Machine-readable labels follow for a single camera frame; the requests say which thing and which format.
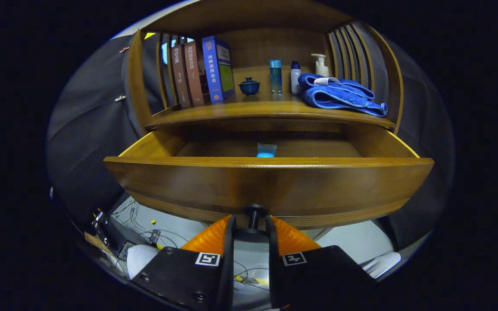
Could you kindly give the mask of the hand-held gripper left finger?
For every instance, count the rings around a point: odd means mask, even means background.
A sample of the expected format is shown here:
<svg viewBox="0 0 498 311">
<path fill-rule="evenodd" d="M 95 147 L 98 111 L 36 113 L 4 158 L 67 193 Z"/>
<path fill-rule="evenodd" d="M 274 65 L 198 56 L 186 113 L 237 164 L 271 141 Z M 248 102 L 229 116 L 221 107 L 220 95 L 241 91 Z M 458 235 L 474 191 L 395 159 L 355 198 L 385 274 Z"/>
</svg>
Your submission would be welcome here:
<svg viewBox="0 0 498 311">
<path fill-rule="evenodd" d="M 214 222 L 181 248 L 164 247 L 132 283 L 166 311 L 230 311 L 236 217 Z"/>
</svg>

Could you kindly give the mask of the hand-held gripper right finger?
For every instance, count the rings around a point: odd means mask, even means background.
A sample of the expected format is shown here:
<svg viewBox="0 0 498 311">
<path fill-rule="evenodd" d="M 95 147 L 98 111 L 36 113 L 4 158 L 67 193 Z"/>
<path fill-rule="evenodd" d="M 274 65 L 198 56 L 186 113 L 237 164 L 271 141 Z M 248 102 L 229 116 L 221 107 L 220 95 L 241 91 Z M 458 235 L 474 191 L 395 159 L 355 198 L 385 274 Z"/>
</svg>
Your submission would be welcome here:
<svg viewBox="0 0 498 311">
<path fill-rule="evenodd" d="M 371 304 L 376 281 L 339 246 L 322 247 L 278 217 L 266 217 L 271 305 L 282 310 L 352 310 Z"/>
</svg>

